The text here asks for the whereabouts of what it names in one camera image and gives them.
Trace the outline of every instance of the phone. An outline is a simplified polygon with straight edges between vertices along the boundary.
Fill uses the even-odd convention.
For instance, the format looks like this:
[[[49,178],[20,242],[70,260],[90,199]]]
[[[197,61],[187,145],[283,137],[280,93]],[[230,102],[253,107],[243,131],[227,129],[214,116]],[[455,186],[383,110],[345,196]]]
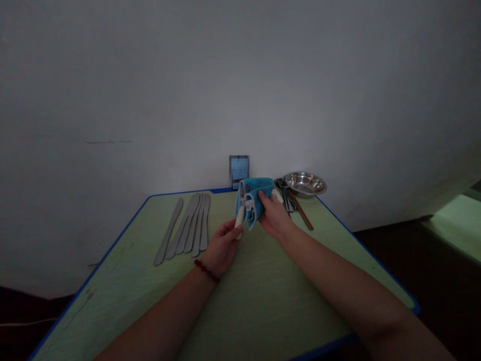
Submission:
[[[239,189],[239,183],[249,178],[249,156],[229,155],[229,182],[232,190]]]

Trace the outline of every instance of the wooden chopstick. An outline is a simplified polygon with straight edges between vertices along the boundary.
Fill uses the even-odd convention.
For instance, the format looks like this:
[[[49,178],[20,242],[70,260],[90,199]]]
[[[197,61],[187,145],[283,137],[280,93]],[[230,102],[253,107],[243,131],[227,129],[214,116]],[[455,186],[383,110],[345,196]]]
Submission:
[[[289,188],[287,190],[288,190],[291,198],[294,200],[294,203],[296,204],[296,207],[299,210],[299,213],[301,214],[301,217],[304,220],[304,223],[306,224],[308,230],[309,231],[314,230],[314,227],[312,226],[311,221],[309,221],[309,218],[307,218],[306,214],[304,213],[304,210],[302,209],[301,205],[299,204],[299,201],[294,196],[294,193],[292,193],[292,190],[290,190]]]

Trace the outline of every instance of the white wall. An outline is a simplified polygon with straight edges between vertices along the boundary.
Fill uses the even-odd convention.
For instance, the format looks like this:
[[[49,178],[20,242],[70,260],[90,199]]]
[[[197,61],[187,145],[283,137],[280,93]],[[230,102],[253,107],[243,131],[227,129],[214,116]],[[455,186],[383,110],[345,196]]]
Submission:
[[[147,196],[227,187],[230,154],[252,176],[320,175],[352,230],[431,214],[481,178],[479,2],[0,13],[2,286],[75,292]]]

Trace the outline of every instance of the blue table edge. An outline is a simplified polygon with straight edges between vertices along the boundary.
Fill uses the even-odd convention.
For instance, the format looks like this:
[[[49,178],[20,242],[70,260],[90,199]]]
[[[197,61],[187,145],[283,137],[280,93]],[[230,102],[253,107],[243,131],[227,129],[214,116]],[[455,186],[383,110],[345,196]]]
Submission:
[[[110,251],[112,251],[112,249],[115,247],[115,245],[117,244],[117,242],[120,240],[120,238],[123,236],[123,234],[125,233],[125,231],[127,230],[127,228],[129,228],[130,224],[134,221],[135,217],[137,217],[137,215],[140,213],[140,211],[142,210],[142,208],[144,208],[145,204],[148,202],[149,199],[151,199],[152,197],[158,197],[158,196],[167,196],[167,195],[172,195],[172,194],[182,194],[182,193],[194,193],[194,192],[212,192],[213,194],[219,194],[219,193],[228,193],[228,192],[235,192],[232,190],[232,188],[217,188],[217,189],[207,189],[207,190],[199,190],[199,191],[187,191],[187,192],[174,192],[174,193],[162,193],[162,194],[158,194],[158,195],[151,195],[149,196],[145,201],[144,203],[140,206],[140,208],[138,209],[138,211],[134,214],[134,216],[132,217],[132,219],[129,221],[129,223],[125,226],[124,230],[120,233],[120,235],[117,237],[117,239],[115,240],[115,242],[110,246],[109,250],[105,253],[105,255],[102,257],[102,259],[100,260],[100,262],[97,264],[97,267],[95,267],[95,269],[92,271],[92,273],[89,275],[89,277],[87,278],[87,280],[84,282],[84,284],[79,288],[79,290],[77,291],[77,293],[75,294],[75,296],[72,298],[72,300],[69,302],[69,304],[67,305],[67,307],[65,307],[65,309],[63,310],[62,314],[55,320],[55,323],[52,325],[52,327],[50,327],[49,331],[47,332],[47,334],[42,338],[42,340],[40,341],[40,343],[37,345],[37,347],[35,348],[35,350],[32,352],[32,354],[30,355],[30,357],[28,358],[28,361],[32,360],[38,353],[38,351],[40,350],[40,348],[42,347],[42,345],[45,343],[45,341],[49,338],[50,334],[53,332],[53,330],[55,329],[55,327],[57,326],[57,324],[60,322],[60,320],[65,316],[65,314],[67,313],[67,311],[70,309],[70,307],[74,304],[74,302],[77,300],[77,298],[80,296],[80,294],[82,293],[82,291],[84,290],[85,286],[87,286],[87,283],[89,283],[90,279],[94,276],[95,272],[97,272],[97,270],[99,269],[99,267],[102,265],[102,263],[105,261],[105,259],[107,258],[107,256],[109,255]],[[409,296],[409,298],[411,298],[411,300],[414,302],[414,307],[411,309],[411,311],[416,314],[416,315],[419,315],[419,313],[421,312],[421,307],[419,306],[419,303],[417,303],[417,300],[404,288],[404,286],[397,280],[396,277],[394,277],[391,272],[389,272],[389,270],[384,267],[384,265],[371,253],[371,251],[369,251],[366,246],[364,246],[364,244],[359,241],[357,239],[357,237],[349,230],[349,228],[346,227],[346,225],[332,212],[332,210],[330,210],[330,208],[319,198],[319,197],[316,197],[318,199],[319,202],[321,202],[323,204],[324,207],[327,208],[327,210],[329,212],[331,212],[331,214],[339,221],[340,224],[343,225],[343,227],[351,234],[351,236],[354,237],[354,239],[356,241],[359,242],[359,244],[367,251],[367,253],[369,253],[371,255],[372,258],[374,258],[374,260],[384,269],[384,271],[387,272],[387,274],[399,285],[399,287],[402,288],[402,290],[404,292],[406,292],[406,294]],[[292,360],[296,360],[296,361],[307,361],[307,360],[311,360],[315,357],[319,357],[323,354],[326,354],[330,351],[333,351],[335,350],[336,348],[338,348],[340,345],[344,344],[344,343],[347,343],[347,342],[350,342],[350,341],[353,341],[353,340],[356,340],[357,339],[357,335],[355,333],[350,333],[344,337],[341,337],[340,339],[337,339],[335,341],[332,341],[324,346],[321,346],[319,348],[315,348],[314,350],[312,351],[309,351],[303,355],[300,355],[300,356],[297,356],[295,358],[293,358]]]

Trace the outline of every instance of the green tabletop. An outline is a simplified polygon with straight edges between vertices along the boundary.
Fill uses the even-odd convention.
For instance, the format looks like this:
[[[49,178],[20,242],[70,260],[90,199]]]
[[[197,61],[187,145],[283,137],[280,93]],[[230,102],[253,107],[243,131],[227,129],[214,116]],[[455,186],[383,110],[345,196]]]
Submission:
[[[235,192],[210,194],[209,238],[233,218]],[[37,347],[34,360],[90,360],[144,314],[193,267],[190,254],[154,267],[179,197],[149,197]],[[293,221],[316,240],[367,271],[406,306],[415,300],[317,198],[299,200],[314,227]],[[351,328],[259,224],[246,231],[230,269],[210,296],[178,359],[309,359],[338,344]]]

